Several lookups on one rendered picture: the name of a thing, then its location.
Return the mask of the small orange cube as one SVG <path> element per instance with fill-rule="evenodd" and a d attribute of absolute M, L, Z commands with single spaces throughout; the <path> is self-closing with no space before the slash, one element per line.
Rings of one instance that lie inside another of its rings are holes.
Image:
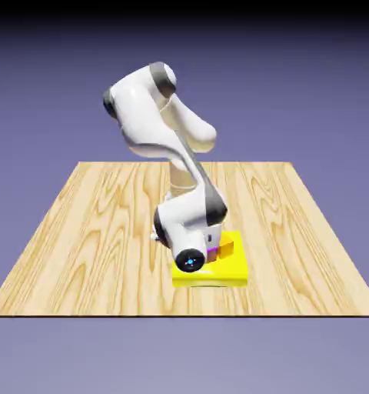
<path fill-rule="evenodd" d="M 234 242 L 228 240 L 227 242 L 221 242 L 218 249 L 218 256 L 220 259 L 226 259 L 228 256 L 234 253 Z"/>

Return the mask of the large yellow box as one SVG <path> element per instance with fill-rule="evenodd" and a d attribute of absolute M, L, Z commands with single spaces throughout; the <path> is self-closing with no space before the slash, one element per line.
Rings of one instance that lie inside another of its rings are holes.
<path fill-rule="evenodd" d="M 221 242 L 232 240 L 234 253 L 226 259 L 212 263 L 207 262 L 200 270 L 193 273 L 182 272 L 175 263 L 172 263 L 172 285 L 174 287 L 230 287 L 246 286 L 248 284 L 248 264 L 246 262 L 244 247 L 240 232 L 223 231 Z"/>

